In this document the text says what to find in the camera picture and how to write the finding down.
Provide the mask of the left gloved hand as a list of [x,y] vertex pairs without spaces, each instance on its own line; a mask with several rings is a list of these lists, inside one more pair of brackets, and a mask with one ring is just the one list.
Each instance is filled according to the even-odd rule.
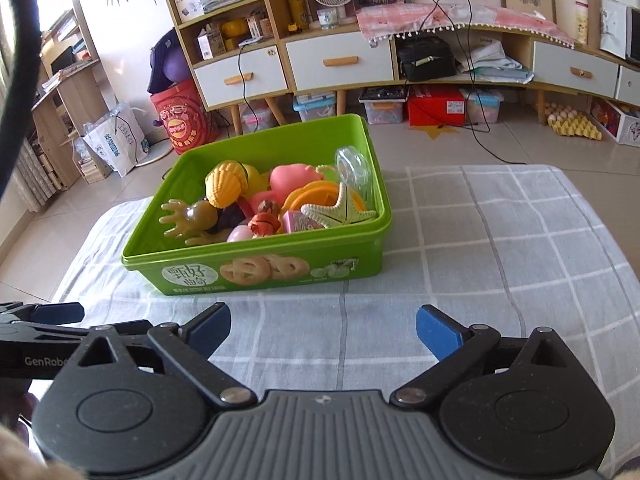
[[1,425],[25,444],[29,444],[29,433],[22,419],[31,422],[37,404],[38,399],[30,392],[1,395]]

